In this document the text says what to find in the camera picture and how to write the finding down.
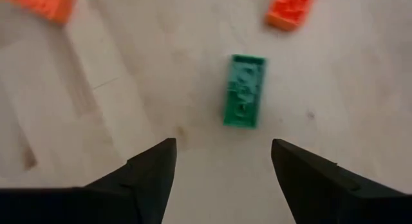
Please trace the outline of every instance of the white floor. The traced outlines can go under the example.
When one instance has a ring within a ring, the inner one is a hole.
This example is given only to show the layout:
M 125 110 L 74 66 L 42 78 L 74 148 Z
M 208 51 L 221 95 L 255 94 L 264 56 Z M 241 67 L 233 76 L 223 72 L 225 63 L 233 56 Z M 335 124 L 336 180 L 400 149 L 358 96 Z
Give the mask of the white floor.
M 79 0 L 65 29 L 2 1 L 0 186 L 84 185 L 175 136 L 164 223 L 293 223 L 273 138 L 412 192 L 411 1 L 315 0 L 293 33 L 270 0 Z M 222 126 L 233 53 L 269 61 L 256 130 Z

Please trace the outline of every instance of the toy brick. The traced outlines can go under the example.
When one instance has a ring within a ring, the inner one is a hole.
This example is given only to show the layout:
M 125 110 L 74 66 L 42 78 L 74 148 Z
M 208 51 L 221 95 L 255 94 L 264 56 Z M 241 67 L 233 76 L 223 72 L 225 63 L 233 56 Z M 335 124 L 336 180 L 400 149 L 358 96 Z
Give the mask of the toy brick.
M 300 27 L 313 0 L 273 0 L 266 14 L 266 22 L 285 31 Z
M 56 23 L 68 22 L 75 0 L 12 0 Z
M 232 56 L 224 125 L 256 128 L 265 67 L 262 57 Z

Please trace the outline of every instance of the orange lego brick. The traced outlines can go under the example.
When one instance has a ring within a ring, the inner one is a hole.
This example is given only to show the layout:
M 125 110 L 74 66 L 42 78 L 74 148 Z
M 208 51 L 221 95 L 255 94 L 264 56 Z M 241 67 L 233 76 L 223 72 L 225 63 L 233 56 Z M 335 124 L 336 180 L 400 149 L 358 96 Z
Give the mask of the orange lego brick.
M 36 14 L 59 24 L 65 24 L 71 15 L 75 0 L 12 0 Z
M 301 26 L 313 0 L 273 0 L 266 13 L 266 22 L 285 31 Z

